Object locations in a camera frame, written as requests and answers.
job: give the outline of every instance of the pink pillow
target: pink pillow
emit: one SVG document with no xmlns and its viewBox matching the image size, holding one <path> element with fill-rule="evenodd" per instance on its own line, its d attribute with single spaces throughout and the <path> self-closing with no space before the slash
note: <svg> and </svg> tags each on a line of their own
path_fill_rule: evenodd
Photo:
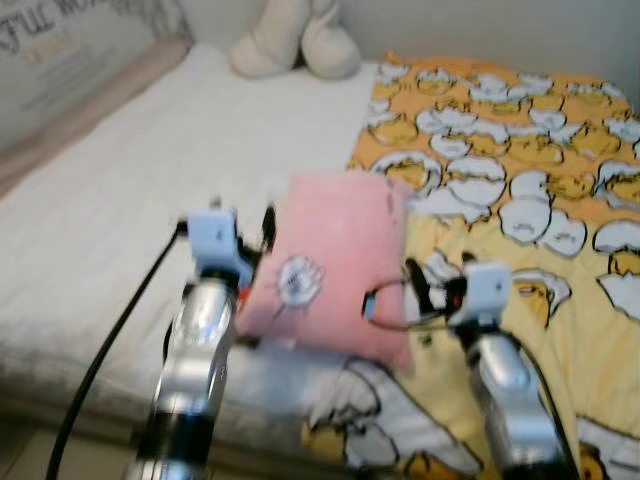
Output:
<svg viewBox="0 0 640 480">
<path fill-rule="evenodd" d="M 403 278 L 404 184 L 364 172 L 298 175 L 260 263 L 238 331 L 409 368 L 407 334 L 362 314 L 365 293 Z M 381 289 L 374 320 L 404 322 L 403 286 Z"/>
</svg>

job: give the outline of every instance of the white bed sheet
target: white bed sheet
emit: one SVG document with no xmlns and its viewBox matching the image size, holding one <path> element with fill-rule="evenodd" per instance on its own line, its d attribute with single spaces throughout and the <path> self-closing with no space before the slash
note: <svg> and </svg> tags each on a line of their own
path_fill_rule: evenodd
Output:
<svg viewBox="0 0 640 480">
<path fill-rule="evenodd" d="M 181 214 L 219 195 L 255 239 L 267 203 L 292 173 L 344 168 L 375 68 L 365 64 L 340 82 L 306 70 L 249 81 L 217 50 L 198 45 L 26 178 L 0 202 L 2 388 L 45 399 L 72 392 Z M 162 338 L 191 268 L 182 245 L 114 345 L 94 407 L 151 398 Z M 342 362 L 268 344 L 236 348 L 225 401 L 302 414 Z"/>
</svg>

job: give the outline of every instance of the stuffed animal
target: stuffed animal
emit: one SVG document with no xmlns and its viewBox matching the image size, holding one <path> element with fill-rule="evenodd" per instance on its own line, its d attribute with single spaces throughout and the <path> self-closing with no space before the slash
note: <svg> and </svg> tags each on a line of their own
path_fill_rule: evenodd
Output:
<svg viewBox="0 0 640 480">
<path fill-rule="evenodd" d="M 255 28 L 231 50 L 232 68 L 250 78 L 293 68 L 300 49 L 307 66 L 327 79 L 353 75 L 360 52 L 340 25 L 339 0 L 269 0 Z"/>
</svg>

